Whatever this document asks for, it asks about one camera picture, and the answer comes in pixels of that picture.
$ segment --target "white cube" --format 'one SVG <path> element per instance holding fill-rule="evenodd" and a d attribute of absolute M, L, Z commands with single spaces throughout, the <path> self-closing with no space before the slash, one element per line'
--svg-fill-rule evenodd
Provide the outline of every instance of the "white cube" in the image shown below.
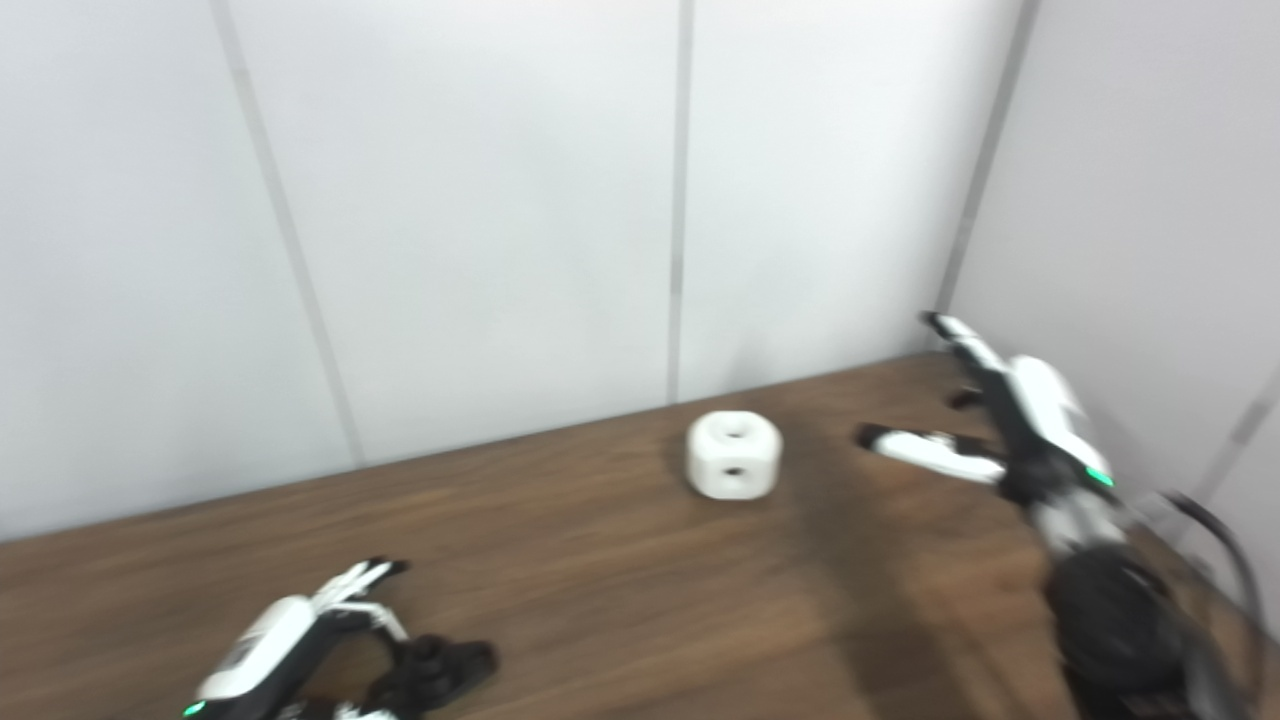
<path fill-rule="evenodd" d="M 708 413 L 689 428 L 685 470 L 698 492 L 716 500 L 754 500 L 773 489 L 782 433 L 755 413 Z"/>

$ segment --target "white wall panel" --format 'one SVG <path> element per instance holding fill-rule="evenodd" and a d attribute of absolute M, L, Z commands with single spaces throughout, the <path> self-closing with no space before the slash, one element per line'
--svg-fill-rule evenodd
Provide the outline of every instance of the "white wall panel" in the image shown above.
<path fill-rule="evenodd" d="M 351 466 L 209 6 L 0 3 L 0 536 Z"/>
<path fill-rule="evenodd" d="M 952 311 L 1076 386 L 1121 486 L 1193 488 L 1280 337 L 1280 4 L 1052 0 Z"/>
<path fill-rule="evenodd" d="M 1018 9 L 698 0 L 682 400 L 922 347 Z"/>
<path fill-rule="evenodd" d="M 370 460 L 663 401 L 675 0 L 236 0 Z"/>

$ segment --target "wooden table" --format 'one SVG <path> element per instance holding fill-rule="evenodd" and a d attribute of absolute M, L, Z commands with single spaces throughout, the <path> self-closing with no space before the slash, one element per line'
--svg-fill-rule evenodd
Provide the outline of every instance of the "wooden table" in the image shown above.
<path fill-rule="evenodd" d="M 412 634 L 502 653 L 433 719 L 1071 717 L 1012 507 L 850 442 L 984 433 L 959 382 L 909 357 L 0 546 L 0 717 L 177 717 L 268 603 L 372 555 L 413 564 L 378 591 Z M 768 498 L 684 486 L 714 409 L 781 428 Z M 353 641 L 311 689 L 384 669 Z"/>

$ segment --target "metal strip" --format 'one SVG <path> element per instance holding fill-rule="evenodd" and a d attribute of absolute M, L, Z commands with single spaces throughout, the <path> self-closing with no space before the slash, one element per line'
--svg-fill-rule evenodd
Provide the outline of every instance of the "metal strip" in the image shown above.
<path fill-rule="evenodd" d="M 1009 44 L 1005 69 L 1000 76 L 1000 86 L 996 88 L 991 117 L 987 119 L 987 131 L 978 150 L 978 161 L 974 164 L 973 177 L 969 179 L 969 193 L 965 196 L 964 211 L 960 215 L 960 227 L 956 229 L 955 241 L 951 245 L 951 256 L 947 259 L 947 268 L 942 275 L 938 299 L 933 304 L 933 309 L 938 313 L 947 313 L 955 297 L 956 284 L 960 281 L 960 268 L 964 265 L 965 255 L 969 251 L 973 225 L 978 219 L 978 210 L 982 208 L 982 196 L 987 190 L 987 181 L 991 178 L 991 168 L 996 160 L 996 151 L 1000 147 L 1000 136 L 1004 133 L 1005 120 L 1009 117 L 1009 106 L 1012 104 L 1018 76 L 1023 72 L 1027 47 L 1030 45 L 1032 31 L 1036 27 L 1036 18 L 1039 15 L 1041 1 L 1023 0 L 1023 6 L 1018 13 L 1018 24 L 1014 27 L 1014 36 Z"/>
<path fill-rule="evenodd" d="M 239 35 L 236 31 L 236 22 L 232 17 L 230 0 L 209 0 L 209 5 L 214 13 L 214 24 L 218 27 L 218 36 L 223 44 L 227 65 L 236 83 L 236 94 L 239 97 L 241 111 L 244 114 L 244 124 L 248 126 L 250 140 L 253 143 L 253 152 L 257 156 L 259 169 L 262 173 L 262 183 L 266 186 L 266 192 L 271 199 L 275 223 L 284 242 L 284 251 L 289 258 L 289 266 L 293 270 L 293 279 L 298 287 L 298 296 L 302 300 L 307 322 L 311 325 L 311 337 L 316 343 L 316 351 L 320 356 L 320 364 L 324 368 L 325 380 L 329 384 L 329 393 L 333 396 L 338 421 L 347 439 L 347 448 L 351 452 L 355 465 L 364 468 L 367 465 L 364 443 L 360 439 L 360 430 L 356 427 L 356 416 L 351 409 L 351 400 L 343 384 L 342 373 L 338 369 L 338 356 L 333 348 L 329 328 L 325 325 L 324 315 L 320 311 L 320 299 L 316 295 L 315 283 L 307 268 L 307 259 L 298 240 L 298 228 L 293 220 L 288 195 L 284 192 L 284 183 L 280 179 L 280 168 L 275 161 L 275 152 L 271 150 L 271 142 L 266 135 L 266 123 L 262 120 L 262 110 L 257 104 L 257 95 L 253 92 L 253 81 L 244 63 L 244 53 L 241 47 Z"/>
<path fill-rule="evenodd" d="M 676 137 L 671 199 L 671 297 L 667 318 L 667 402 L 680 401 L 680 333 L 685 296 L 685 211 L 689 193 L 689 101 L 694 69 L 694 3 L 681 0 L 676 55 Z"/>

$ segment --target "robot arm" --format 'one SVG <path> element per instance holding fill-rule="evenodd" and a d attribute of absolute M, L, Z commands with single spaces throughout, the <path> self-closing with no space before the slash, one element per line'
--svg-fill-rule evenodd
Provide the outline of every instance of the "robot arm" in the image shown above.
<path fill-rule="evenodd" d="M 488 643 L 453 646 L 430 639 L 435 656 L 422 652 L 422 638 L 410 641 L 396 614 L 369 602 L 384 579 L 404 571 L 402 561 L 364 560 L 326 582 L 310 597 L 278 600 L 250 625 L 230 652 L 200 685 L 196 701 L 183 711 L 193 720 L 412 720 L 452 700 L 497 669 Z M 387 646 L 394 669 L 375 683 L 379 703 L 292 702 L 293 696 L 344 638 L 371 632 Z M 440 656 L 470 648 L 470 662 L 443 662 Z M 422 664 L 431 662 L 424 670 Z M 430 688 L 416 683 L 429 682 Z"/>

